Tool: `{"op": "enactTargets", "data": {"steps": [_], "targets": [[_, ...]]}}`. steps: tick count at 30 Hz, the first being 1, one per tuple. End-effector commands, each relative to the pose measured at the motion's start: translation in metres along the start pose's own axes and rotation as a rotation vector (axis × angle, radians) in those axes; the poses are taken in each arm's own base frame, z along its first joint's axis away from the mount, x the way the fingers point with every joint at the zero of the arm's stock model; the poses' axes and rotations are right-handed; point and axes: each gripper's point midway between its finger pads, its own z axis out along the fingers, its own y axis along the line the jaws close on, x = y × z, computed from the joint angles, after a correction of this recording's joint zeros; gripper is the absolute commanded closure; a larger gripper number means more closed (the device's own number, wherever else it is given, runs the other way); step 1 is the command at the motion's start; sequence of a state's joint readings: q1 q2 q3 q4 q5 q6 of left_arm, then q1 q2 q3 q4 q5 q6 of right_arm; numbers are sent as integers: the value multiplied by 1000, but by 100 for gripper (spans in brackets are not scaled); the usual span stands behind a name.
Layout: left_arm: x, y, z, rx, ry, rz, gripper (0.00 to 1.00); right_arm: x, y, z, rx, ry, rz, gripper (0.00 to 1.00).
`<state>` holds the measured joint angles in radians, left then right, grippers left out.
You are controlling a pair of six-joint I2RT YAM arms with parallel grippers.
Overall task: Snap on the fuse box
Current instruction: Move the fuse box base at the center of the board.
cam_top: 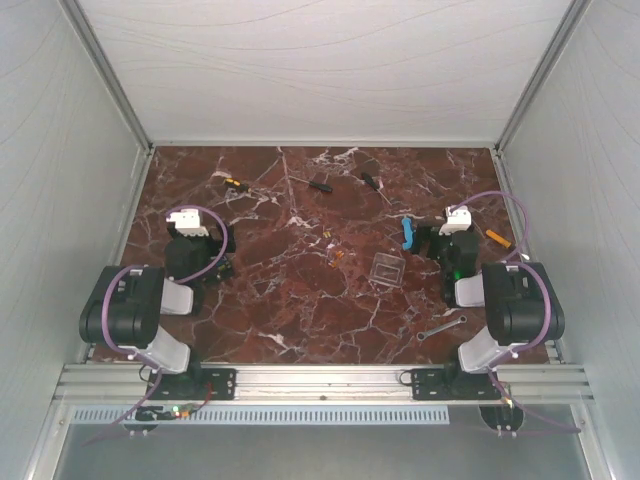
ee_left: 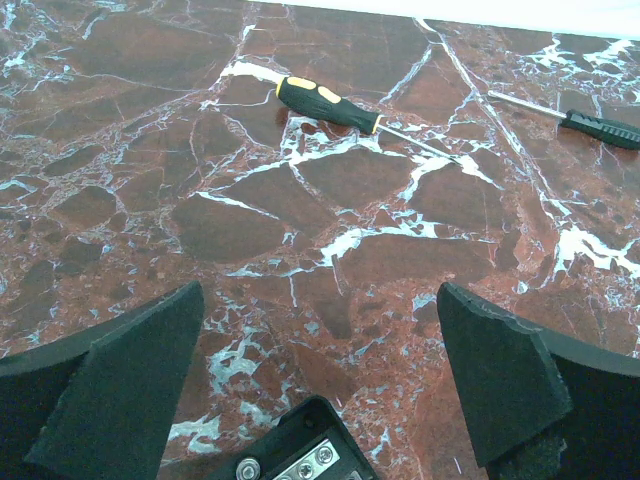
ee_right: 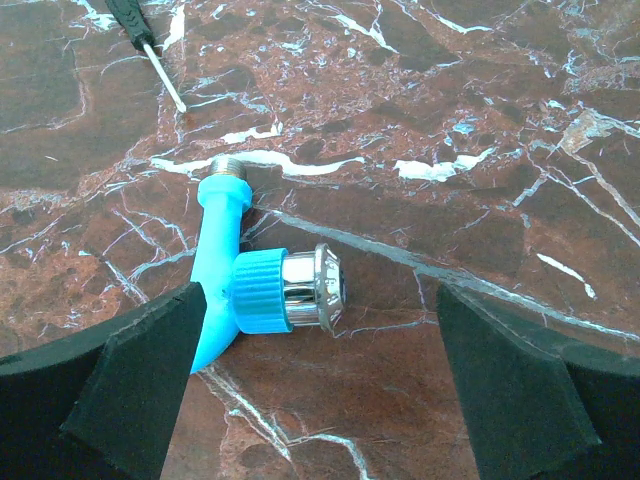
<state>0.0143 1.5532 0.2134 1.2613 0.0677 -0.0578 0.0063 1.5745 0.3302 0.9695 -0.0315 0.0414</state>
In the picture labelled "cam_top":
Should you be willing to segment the black fuse box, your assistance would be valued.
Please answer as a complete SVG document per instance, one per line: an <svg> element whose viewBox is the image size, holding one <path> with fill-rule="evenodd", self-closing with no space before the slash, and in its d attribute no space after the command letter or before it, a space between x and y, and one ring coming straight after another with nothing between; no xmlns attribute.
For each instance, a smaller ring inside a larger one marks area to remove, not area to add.
<svg viewBox="0 0 640 480"><path fill-rule="evenodd" d="M234 275L232 263L227 255L223 255L219 261L203 276L206 284L218 284L230 279Z"/></svg>

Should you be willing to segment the clear fuse box cover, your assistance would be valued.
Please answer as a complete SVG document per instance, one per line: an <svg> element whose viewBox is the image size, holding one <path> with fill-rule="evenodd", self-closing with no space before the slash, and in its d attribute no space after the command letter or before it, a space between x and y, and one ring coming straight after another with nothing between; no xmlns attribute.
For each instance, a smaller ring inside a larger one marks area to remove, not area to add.
<svg viewBox="0 0 640 480"><path fill-rule="evenodd" d="M405 265L404 258L386 253L376 253L369 273L369 280L387 287L400 287Z"/></svg>

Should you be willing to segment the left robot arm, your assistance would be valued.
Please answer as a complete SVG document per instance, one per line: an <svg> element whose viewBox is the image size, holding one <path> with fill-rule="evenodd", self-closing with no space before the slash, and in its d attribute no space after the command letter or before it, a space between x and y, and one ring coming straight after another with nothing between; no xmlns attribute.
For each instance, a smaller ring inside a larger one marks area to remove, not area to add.
<svg viewBox="0 0 640 480"><path fill-rule="evenodd" d="M105 267L80 315L82 340L169 374L170 386L184 398L199 395L206 375L197 354L161 327L160 319L199 314L206 290L233 276L233 227L217 230L217 237L209 231L195 236L169 226L163 267Z"/></svg>

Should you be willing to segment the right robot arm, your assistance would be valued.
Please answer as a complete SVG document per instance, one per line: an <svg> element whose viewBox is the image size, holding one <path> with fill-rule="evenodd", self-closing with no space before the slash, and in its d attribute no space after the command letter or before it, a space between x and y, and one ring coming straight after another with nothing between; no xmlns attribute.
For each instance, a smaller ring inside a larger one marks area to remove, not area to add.
<svg viewBox="0 0 640 480"><path fill-rule="evenodd" d="M452 308L482 308L485 326L457 349L457 363L442 373L445 391L465 397L497 365L565 331L562 307L544 266L538 262L477 264L479 238L471 229L444 233L440 226L402 220L403 249L440 267L441 295Z"/></svg>

